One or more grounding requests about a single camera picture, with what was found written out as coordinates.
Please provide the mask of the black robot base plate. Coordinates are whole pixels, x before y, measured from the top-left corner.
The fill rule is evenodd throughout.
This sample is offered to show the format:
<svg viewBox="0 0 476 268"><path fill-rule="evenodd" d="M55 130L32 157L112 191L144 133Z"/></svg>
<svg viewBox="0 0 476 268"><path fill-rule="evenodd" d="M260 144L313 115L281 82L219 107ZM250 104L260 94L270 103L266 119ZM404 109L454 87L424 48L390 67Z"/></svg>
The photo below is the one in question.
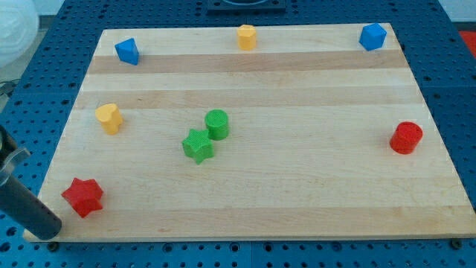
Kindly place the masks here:
<svg viewBox="0 0 476 268"><path fill-rule="evenodd" d="M208 13L284 11L286 0L205 0Z"/></svg>

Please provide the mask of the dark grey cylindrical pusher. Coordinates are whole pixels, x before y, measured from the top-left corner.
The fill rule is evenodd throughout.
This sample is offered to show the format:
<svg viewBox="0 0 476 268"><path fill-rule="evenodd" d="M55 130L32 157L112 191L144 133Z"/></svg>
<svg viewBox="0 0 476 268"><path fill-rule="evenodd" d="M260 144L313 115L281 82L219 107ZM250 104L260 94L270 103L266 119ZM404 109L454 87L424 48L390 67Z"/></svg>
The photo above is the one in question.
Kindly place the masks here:
<svg viewBox="0 0 476 268"><path fill-rule="evenodd" d="M13 174L30 157L1 126L1 210L40 240L59 234L62 221Z"/></svg>

